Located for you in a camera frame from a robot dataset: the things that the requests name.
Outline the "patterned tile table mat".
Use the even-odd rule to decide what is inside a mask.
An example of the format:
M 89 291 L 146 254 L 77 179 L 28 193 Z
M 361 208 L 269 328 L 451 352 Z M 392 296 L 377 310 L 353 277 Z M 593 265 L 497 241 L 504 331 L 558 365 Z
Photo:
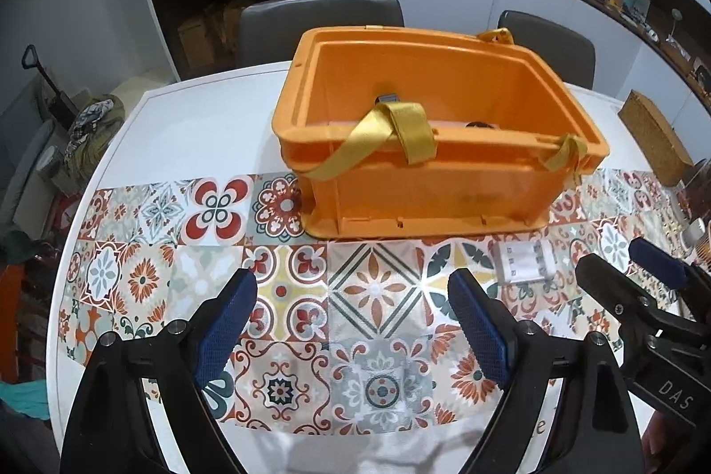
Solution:
M 237 270 L 257 302 L 204 395 L 213 416 L 295 434 L 377 434 L 484 415 L 500 391 L 472 353 L 447 299 L 467 268 L 517 319 L 553 336 L 602 333 L 617 321 L 579 290 L 577 262 L 604 257 L 664 309 L 675 292 L 630 260 L 643 237 L 684 254 L 669 194 L 647 172 L 600 170 L 563 192 L 527 241 L 552 250 L 542 282 L 500 278 L 501 235 L 327 242 L 298 216 L 294 175 L 239 175 L 99 189 L 70 249 L 58 308 L 61 360 L 86 365 L 106 332 L 155 336 L 215 297 Z

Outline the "white battery charger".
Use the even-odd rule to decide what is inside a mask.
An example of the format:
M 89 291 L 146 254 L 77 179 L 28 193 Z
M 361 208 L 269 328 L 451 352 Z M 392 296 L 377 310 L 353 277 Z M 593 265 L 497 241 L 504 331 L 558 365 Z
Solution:
M 496 276 L 503 284 L 550 282 L 557 267 L 547 239 L 498 242 L 491 251 Z

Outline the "orange plastic crate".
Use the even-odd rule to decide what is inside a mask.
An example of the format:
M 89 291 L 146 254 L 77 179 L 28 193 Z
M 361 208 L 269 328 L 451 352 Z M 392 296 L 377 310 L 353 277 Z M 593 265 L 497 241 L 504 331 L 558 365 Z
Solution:
M 400 101 L 376 105 L 382 94 Z M 305 230 L 328 239 L 535 230 L 610 151 L 557 73 L 504 28 L 306 31 L 272 129 Z

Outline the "woven cork box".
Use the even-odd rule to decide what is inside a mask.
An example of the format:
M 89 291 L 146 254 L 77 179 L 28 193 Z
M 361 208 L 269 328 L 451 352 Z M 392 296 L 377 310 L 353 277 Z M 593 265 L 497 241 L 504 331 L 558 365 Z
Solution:
M 669 121 L 647 96 L 632 90 L 618 117 L 664 187 L 676 187 L 683 176 L 692 170 L 694 163 L 687 149 Z

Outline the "dark grey chair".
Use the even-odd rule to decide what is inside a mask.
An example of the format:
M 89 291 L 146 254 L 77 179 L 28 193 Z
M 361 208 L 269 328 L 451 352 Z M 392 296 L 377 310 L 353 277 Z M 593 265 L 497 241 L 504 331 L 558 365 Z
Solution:
M 236 28 L 239 68 L 293 58 L 306 31 L 333 26 L 403 26 L 398 0 L 271 0 L 241 12 Z
M 501 13 L 498 25 L 511 32 L 516 44 L 545 60 L 564 82 L 593 88 L 595 48 L 587 37 L 545 18 L 513 10 Z

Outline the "black round object in crate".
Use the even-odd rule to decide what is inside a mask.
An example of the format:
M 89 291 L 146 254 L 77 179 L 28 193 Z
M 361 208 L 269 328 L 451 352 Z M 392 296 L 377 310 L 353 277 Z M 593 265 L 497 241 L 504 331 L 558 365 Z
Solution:
M 470 121 L 466 127 L 478 127 L 479 129 L 499 129 L 498 125 L 485 123 L 484 121 Z

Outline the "clothes pile on seat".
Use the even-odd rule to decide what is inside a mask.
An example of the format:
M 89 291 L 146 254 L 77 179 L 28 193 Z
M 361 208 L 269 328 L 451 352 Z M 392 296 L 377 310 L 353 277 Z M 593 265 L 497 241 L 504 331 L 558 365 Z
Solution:
M 69 131 L 64 167 L 77 183 L 87 183 L 125 119 L 116 95 L 95 97 L 78 113 Z

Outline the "black device in crate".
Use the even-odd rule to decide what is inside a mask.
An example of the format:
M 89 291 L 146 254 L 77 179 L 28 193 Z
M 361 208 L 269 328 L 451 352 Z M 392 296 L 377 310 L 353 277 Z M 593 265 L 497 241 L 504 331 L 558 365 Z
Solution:
M 382 94 L 376 97 L 375 104 L 392 104 L 393 102 L 399 102 L 399 96 L 396 94 Z

